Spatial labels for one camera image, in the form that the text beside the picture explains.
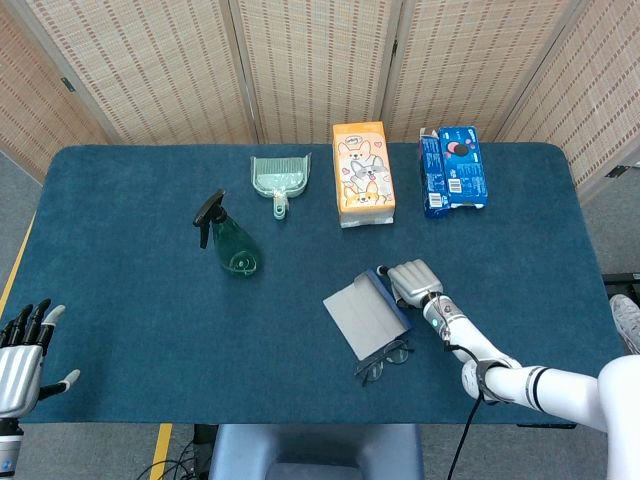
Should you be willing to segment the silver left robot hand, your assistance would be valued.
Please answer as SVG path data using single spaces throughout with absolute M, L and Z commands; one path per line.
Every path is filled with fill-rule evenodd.
M 56 383 L 44 385 L 41 374 L 49 345 L 65 305 L 49 310 L 46 298 L 27 304 L 1 329 L 1 420 L 17 420 L 29 414 L 39 401 L 67 392 L 81 371 L 71 370 Z

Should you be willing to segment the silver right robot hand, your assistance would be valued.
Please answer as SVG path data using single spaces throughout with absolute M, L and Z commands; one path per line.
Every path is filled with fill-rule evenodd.
M 423 309 L 430 300 L 444 293 L 441 281 L 421 259 L 395 267 L 380 265 L 376 273 L 389 280 L 398 306 Z

